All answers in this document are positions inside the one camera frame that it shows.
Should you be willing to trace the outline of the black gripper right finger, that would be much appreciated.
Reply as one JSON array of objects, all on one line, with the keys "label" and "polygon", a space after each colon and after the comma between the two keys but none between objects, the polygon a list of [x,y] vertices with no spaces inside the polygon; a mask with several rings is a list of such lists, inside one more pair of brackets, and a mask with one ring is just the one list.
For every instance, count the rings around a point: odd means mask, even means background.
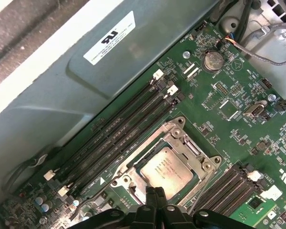
[{"label": "black gripper right finger", "polygon": [[165,229],[251,229],[244,223],[211,210],[202,209],[192,216],[176,205],[167,203],[165,191],[156,188],[158,208]]}]

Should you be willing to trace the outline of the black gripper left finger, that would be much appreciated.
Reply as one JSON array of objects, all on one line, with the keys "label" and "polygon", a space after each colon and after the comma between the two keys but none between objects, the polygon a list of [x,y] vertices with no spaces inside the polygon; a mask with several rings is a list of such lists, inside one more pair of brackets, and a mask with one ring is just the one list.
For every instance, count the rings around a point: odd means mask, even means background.
[{"label": "black gripper left finger", "polygon": [[72,229],[154,229],[156,224],[156,192],[146,187],[146,203],[124,213],[112,208],[71,226]]}]

